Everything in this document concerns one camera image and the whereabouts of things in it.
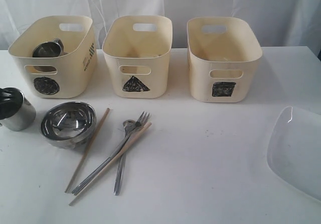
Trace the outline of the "steel mug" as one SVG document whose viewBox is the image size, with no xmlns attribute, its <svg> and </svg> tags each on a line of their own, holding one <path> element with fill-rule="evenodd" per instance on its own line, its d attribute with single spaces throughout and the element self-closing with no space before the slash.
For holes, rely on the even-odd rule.
<svg viewBox="0 0 321 224">
<path fill-rule="evenodd" d="M 34 58 L 54 58 L 66 55 L 64 45 L 59 38 L 38 45 L 32 53 Z"/>
<path fill-rule="evenodd" d="M 5 89 L 16 89 L 21 94 L 21 106 L 10 118 L 1 120 L 1 127 L 4 126 L 12 131 L 21 131 L 28 128 L 36 117 L 36 110 L 26 99 L 25 95 L 17 88 L 7 87 Z"/>
</svg>

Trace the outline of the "steel bowls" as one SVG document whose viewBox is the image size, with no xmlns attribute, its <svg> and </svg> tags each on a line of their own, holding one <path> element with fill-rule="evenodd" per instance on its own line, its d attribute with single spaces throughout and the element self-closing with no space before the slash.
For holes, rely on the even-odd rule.
<svg viewBox="0 0 321 224">
<path fill-rule="evenodd" d="M 69 101 L 46 112 L 40 123 L 40 133 L 52 146 L 71 150 L 87 144 L 96 123 L 96 112 L 91 105 Z"/>
</svg>

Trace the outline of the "steel mug front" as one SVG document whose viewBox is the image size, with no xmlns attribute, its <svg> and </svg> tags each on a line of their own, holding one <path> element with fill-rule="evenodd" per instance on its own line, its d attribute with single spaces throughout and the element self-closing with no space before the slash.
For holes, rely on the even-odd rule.
<svg viewBox="0 0 321 224">
<path fill-rule="evenodd" d="M 66 55 L 64 45 L 59 38 L 38 45 L 32 53 L 34 58 L 54 58 Z"/>
</svg>

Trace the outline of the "wooden chopstick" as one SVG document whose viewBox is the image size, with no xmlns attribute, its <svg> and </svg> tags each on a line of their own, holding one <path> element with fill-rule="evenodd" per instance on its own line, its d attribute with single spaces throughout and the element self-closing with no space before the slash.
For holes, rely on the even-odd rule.
<svg viewBox="0 0 321 224">
<path fill-rule="evenodd" d="M 143 128 L 138 131 L 120 150 L 120 152 L 106 165 L 102 168 L 102 170 L 76 195 L 76 197 L 68 204 L 69 206 L 73 206 L 78 199 L 95 183 L 95 181 L 102 176 L 107 170 L 114 164 L 139 138 L 143 135 L 143 133 L 152 125 L 151 122 L 147 122 Z"/>
<path fill-rule="evenodd" d="M 73 175 L 72 175 L 72 177 L 71 177 L 71 179 L 70 179 L 70 181 L 69 181 L 69 183 L 67 185 L 67 188 L 64 191 L 65 193 L 68 193 L 70 191 L 73 183 L 75 182 L 75 180 L 77 178 L 77 175 L 80 172 L 80 170 L 82 168 L 82 165 L 84 164 L 84 162 L 86 160 L 86 157 L 87 157 L 87 155 L 88 155 L 88 153 L 89 153 L 89 151 L 91 149 L 91 146 L 92 146 L 93 142 L 95 141 L 95 139 L 96 139 L 101 127 L 103 126 L 104 121 L 106 120 L 109 112 L 110 112 L 110 108 L 107 108 L 105 113 L 103 114 L 100 122 L 98 123 L 98 125 L 97 125 L 97 127 L 96 127 L 96 129 L 95 129 L 95 131 L 93 133 L 93 136 L 90 138 L 89 142 L 87 143 L 86 148 L 84 150 L 84 153 L 82 155 L 82 158 L 80 159 L 80 161 L 79 161 L 79 163 L 78 163 L 78 165 L 77 165 L 77 167 L 76 167 L 76 169 L 75 169 L 75 171 L 74 171 L 74 173 L 73 173 Z"/>
</svg>

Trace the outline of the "cream bin circle mark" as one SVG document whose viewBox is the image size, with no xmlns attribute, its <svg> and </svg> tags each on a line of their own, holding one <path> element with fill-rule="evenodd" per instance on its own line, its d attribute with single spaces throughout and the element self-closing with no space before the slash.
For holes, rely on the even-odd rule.
<svg viewBox="0 0 321 224">
<path fill-rule="evenodd" d="M 66 55 L 34 58 L 41 43 L 59 38 Z M 93 21 L 87 16 L 47 16 L 31 24 L 9 47 L 17 68 L 31 92 L 41 98 L 73 98 L 87 87 L 97 63 Z M 55 73 L 34 66 L 53 66 Z"/>
</svg>

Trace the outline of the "steel spoon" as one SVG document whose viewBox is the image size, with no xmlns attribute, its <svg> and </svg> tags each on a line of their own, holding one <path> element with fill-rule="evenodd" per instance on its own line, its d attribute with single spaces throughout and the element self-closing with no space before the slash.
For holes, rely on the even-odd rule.
<svg viewBox="0 0 321 224">
<path fill-rule="evenodd" d="M 134 124 L 135 124 L 135 121 L 133 121 L 133 120 L 126 120 L 123 122 L 123 127 L 125 130 L 125 137 L 132 130 L 132 128 L 134 127 Z M 125 159 L 126 159 L 125 154 L 123 154 L 119 158 L 118 169 L 117 169 L 117 174 L 116 174 L 116 179 L 115 179 L 115 186 L 114 186 L 114 195 L 120 194 L 121 181 L 122 181 L 122 171 L 123 171 Z"/>
</svg>

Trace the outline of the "steel fork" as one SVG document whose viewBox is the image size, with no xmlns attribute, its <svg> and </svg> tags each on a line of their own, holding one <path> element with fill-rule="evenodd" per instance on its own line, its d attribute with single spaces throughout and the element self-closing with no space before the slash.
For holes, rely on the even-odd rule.
<svg viewBox="0 0 321 224">
<path fill-rule="evenodd" d="M 137 131 L 140 127 L 143 127 L 150 117 L 150 113 L 143 112 L 137 121 L 126 120 L 123 122 L 123 127 L 125 129 L 125 137 L 123 140 L 115 147 L 111 155 L 99 165 L 89 176 L 87 176 L 80 184 L 78 184 L 73 190 L 72 194 L 76 196 L 123 148 L 125 143 L 128 141 L 130 136 Z"/>
</svg>

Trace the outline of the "cream bin triangle mark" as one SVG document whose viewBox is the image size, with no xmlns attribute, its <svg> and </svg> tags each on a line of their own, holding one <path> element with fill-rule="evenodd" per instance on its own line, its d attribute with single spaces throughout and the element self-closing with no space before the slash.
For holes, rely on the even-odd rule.
<svg viewBox="0 0 321 224">
<path fill-rule="evenodd" d="M 125 98 L 163 95 L 172 40 L 172 21 L 164 16 L 116 19 L 102 46 L 114 92 Z"/>
</svg>

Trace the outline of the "cream bin square mark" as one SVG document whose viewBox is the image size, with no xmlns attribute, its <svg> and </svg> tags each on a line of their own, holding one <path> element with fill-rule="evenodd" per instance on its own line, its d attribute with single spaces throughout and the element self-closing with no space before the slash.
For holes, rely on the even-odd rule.
<svg viewBox="0 0 321 224">
<path fill-rule="evenodd" d="M 203 102 L 242 101 L 262 58 L 249 24 L 233 17 L 187 22 L 190 93 Z"/>
</svg>

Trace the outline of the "white square plate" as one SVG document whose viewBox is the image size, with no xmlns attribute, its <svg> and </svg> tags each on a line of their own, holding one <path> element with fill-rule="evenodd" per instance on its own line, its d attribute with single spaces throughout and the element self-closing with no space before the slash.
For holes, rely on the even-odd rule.
<svg viewBox="0 0 321 224">
<path fill-rule="evenodd" d="M 320 114 L 285 107 L 274 124 L 266 158 L 280 179 L 320 201 Z"/>
</svg>

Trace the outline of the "white backdrop curtain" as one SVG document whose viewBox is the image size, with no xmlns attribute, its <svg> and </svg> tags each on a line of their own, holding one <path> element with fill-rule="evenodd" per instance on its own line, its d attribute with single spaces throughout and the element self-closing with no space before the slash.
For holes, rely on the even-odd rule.
<svg viewBox="0 0 321 224">
<path fill-rule="evenodd" d="M 320 0 L 1 0 L 1 49 L 34 21 L 53 15 L 90 17 L 98 47 L 115 19 L 160 15 L 173 23 L 175 48 L 186 47 L 188 20 L 235 17 L 250 25 L 261 46 L 307 46 L 320 52 Z"/>
</svg>

